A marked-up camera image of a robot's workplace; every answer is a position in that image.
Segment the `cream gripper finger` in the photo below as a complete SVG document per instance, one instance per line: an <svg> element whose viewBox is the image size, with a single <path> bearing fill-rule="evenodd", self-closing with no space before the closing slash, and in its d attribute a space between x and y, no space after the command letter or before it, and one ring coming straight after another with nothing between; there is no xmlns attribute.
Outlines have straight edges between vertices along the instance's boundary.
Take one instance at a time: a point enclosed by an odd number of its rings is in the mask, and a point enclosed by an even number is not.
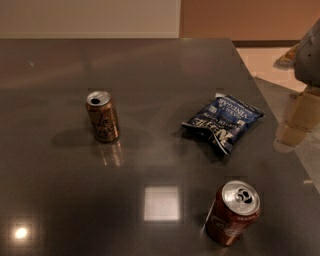
<svg viewBox="0 0 320 256"><path fill-rule="evenodd" d="M320 123L320 88L311 87L299 93L289 105L280 124L276 141L290 147L300 144Z"/></svg>

